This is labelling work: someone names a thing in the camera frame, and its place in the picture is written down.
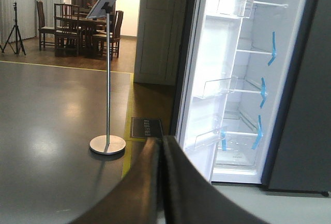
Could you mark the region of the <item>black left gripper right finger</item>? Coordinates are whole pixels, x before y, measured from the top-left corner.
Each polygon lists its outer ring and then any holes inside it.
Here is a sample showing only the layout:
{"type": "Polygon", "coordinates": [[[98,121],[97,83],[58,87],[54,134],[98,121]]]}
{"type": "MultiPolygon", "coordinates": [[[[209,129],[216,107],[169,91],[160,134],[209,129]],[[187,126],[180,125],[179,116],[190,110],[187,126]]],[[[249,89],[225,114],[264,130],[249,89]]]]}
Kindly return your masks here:
{"type": "Polygon", "coordinates": [[[162,187],[167,223],[265,223],[212,186],[173,136],[162,140],[162,187]]]}

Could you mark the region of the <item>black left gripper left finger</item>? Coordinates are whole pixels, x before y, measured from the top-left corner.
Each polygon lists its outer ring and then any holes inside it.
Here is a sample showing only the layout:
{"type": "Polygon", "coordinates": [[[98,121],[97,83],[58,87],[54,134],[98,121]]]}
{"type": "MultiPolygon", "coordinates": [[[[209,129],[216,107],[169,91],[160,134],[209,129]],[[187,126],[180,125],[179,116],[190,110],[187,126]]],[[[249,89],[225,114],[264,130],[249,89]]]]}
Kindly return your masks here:
{"type": "Polygon", "coordinates": [[[148,138],[122,180],[72,223],[156,223],[161,140],[148,138]]]}

